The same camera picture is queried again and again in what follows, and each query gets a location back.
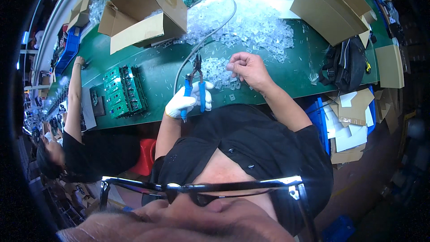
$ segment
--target black t-shirt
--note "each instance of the black t-shirt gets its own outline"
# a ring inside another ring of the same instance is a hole
[[[140,141],[134,136],[82,136],[81,144],[64,132],[63,139],[68,177],[79,182],[116,176],[133,167],[140,156]]]
[[[242,104],[205,112],[188,137],[179,138],[165,157],[156,160],[151,180],[190,184],[216,148],[257,180],[300,175],[314,217],[330,199],[333,169],[316,127],[292,132],[255,107]],[[271,192],[270,197],[279,223],[293,236],[298,234],[304,223],[288,190]]]

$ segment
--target blue handle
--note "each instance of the blue handle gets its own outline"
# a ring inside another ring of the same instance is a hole
[[[205,112],[206,109],[206,82],[199,83],[200,90],[200,112]]]
[[[184,96],[191,96],[192,87],[187,79],[185,79],[185,93]],[[187,121],[187,109],[181,110],[181,118],[185,122]]]

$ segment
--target glove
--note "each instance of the glove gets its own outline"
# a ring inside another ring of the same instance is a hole
[[[173,98],[166,105],[165,112],[166,115],[179,119],[181,117],[181,110],[187,109],[187,114],[195,107],[200,106],[200,91],[199,91],[199,83],[193,83],[193,89],[191,90],[191,96],[184,96],[185,86],[182,86],[181,89],[173,96]],[[212,110],[212,96],[208,90],[212,89],[214,85],[210,82],[205,82],[206,86],[206,111]]]

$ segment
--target circuit board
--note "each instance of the circuit board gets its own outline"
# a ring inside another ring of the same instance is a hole
[[[104,75],[106,102],[112,118],[129,117],[146,110],[137,67],[114,67]]]

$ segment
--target chest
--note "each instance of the chest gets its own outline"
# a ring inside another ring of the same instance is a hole
[[[246,174],[238,164],[217,148],[193,183],[228,183],[253,180],[255,178]]]

